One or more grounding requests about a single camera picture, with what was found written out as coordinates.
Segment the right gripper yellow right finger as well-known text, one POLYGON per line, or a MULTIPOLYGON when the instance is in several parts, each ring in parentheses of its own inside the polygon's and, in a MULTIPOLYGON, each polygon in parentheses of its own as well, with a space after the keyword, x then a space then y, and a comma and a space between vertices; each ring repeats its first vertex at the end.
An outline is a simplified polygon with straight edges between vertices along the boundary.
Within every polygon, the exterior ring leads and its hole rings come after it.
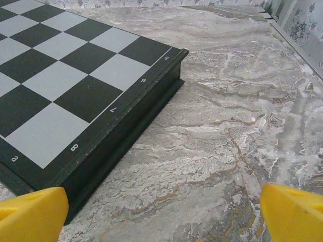
POLYGON ((322 195, 267 184, 260 208, 273 241, 322 241, 322 195))

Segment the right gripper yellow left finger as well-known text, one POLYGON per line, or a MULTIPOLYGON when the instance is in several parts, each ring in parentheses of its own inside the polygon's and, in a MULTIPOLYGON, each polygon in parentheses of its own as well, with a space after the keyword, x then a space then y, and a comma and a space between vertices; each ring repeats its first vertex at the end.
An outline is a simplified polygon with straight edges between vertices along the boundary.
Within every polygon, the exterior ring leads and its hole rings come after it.
POLYGON ((57 241, 68 211, 62 187, 1 201, 1 241, 57 241))

